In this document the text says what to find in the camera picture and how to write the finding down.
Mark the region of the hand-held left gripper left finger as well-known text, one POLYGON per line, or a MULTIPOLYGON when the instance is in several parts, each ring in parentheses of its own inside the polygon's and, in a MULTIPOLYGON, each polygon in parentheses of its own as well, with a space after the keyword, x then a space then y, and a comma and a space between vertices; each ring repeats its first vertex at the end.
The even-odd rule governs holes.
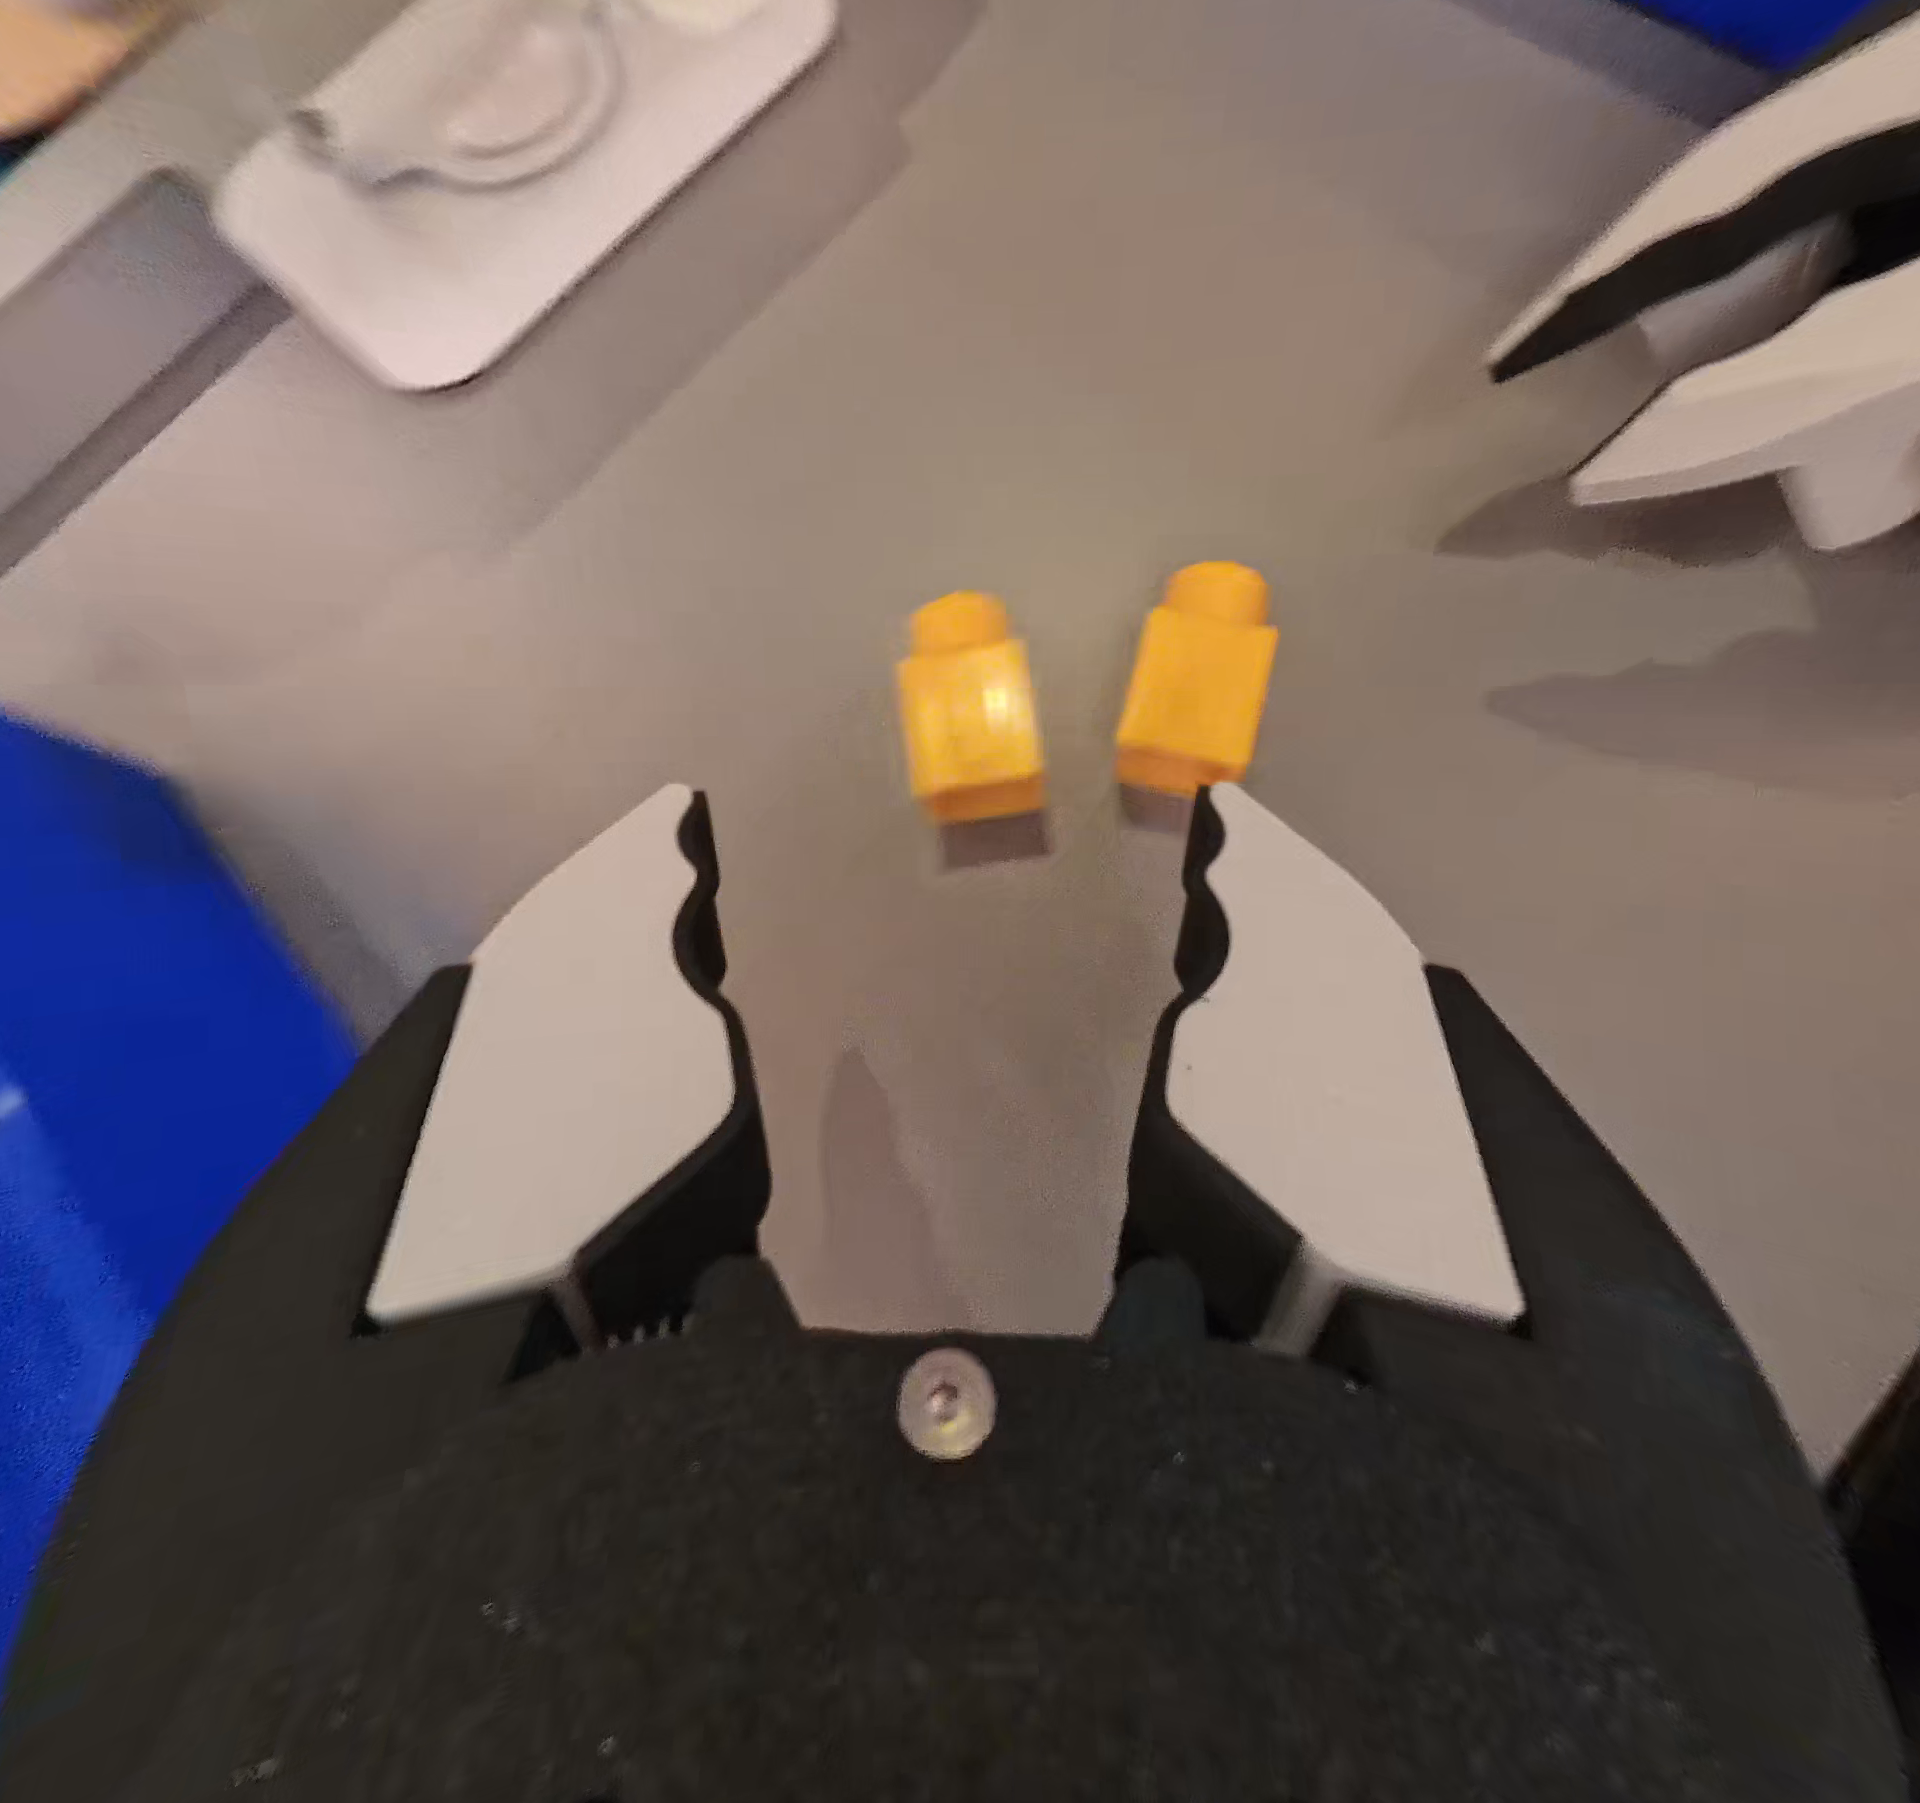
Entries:
POLYGON ((531 1297, 581 1347, 655 1337, 713 1265, 758 1256, 772 1164, 719 881, 707 798, 667 783, 487 933, 370 1322, 531 1297))

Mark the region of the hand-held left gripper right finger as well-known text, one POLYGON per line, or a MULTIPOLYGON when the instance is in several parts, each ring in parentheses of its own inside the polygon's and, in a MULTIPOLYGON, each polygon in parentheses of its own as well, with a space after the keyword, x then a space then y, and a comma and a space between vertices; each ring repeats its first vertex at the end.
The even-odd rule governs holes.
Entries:
POLYGON ((1341 1298, 1509 1329, 1522 1280, 1427 962, 1241 786, 1191 806, 1117 1269, 1181 1263, 1215 1337, 1309 1356, 1341 1298))

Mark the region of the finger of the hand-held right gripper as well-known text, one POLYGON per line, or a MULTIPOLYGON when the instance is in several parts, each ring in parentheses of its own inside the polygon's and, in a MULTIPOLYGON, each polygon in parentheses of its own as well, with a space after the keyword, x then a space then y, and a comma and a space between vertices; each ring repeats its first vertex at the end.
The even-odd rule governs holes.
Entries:
POLYGON ((1872 9, 1691 143, 1501 331, 1514 382, 1617 331, 1662 380, 1915 255, 1919 15, 1872 9))
POLYGON ((1571 477, 1579 508, 1670 500, 1774 481, 1838 449, 1859 413, 1915 388, 1915 309, 1839 288, 1767 336, 1662 388, 1571 477))

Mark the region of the yellow toy block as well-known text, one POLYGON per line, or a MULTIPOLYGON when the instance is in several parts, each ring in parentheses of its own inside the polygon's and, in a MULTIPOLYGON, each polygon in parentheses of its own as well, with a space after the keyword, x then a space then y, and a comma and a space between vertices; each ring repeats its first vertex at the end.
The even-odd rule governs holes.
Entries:
POLYGON ((1122 789, 1165 798, 1238 783, 1253 764, 1280 632, 1255 568, 1175 569, 1146 613, 1115 735, 1122 789))
POLYGON ((951 590, 907 623, 898 662, 906 773, 937 827, 1034 817, 1044 735, 1028 646, 1001 598, 951 590))

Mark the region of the grey desk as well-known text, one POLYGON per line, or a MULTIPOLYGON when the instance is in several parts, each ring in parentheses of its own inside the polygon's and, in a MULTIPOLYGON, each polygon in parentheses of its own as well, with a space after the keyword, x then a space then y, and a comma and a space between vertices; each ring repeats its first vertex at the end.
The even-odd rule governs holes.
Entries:
POLYGON ((1462 970, 1708 1272, 1815 1469, 1915 1349, 1915 535, 1585 513, 1634 351, 1506 320, 1749 81, 1592 0, 839 0, 510 361, 305 324, 5 524, 5 708, 186 786, 363 1032, 669 781, 809 1322, 1082 1335, 1173 997, 1138 623, 1259 568, 1253 794, 1462 970), (907 623, 1004 601, 1034 817, 937 827, 907 623))

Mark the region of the person's dark sweatshirt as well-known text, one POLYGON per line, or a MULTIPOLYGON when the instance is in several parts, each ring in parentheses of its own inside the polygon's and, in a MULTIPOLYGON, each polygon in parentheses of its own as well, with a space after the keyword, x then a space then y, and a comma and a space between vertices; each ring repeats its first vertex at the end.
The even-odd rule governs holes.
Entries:
POLYGON ((1822 1490, 1864 1603, 1919 1798, 1919 1356, 1860 1424, 1822 1490))

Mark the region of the round pale disc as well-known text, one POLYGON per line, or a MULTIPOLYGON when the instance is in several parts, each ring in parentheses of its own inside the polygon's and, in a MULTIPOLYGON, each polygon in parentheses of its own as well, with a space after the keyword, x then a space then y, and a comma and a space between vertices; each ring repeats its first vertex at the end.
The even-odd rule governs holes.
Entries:
POLYGON ((618 94, 608 27, 566 0, 493 0, 426 107, 429 168, 448 183, 531 182, 576 156, 618 94))

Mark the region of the white flat base plate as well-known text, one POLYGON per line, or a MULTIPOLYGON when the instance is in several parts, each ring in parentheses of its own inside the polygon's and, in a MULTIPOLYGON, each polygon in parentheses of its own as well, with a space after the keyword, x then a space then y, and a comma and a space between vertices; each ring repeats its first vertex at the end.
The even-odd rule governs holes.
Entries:
POLYGON ((620 0, 626 83, 606 133, 533 183, 452 194, 354 188, 308 165, 286 113, 312 95, 370 107, 407 2, 219 183, 224 242, 376 383, 476 380, 673 202, 829 51, 836 0, 620 0))

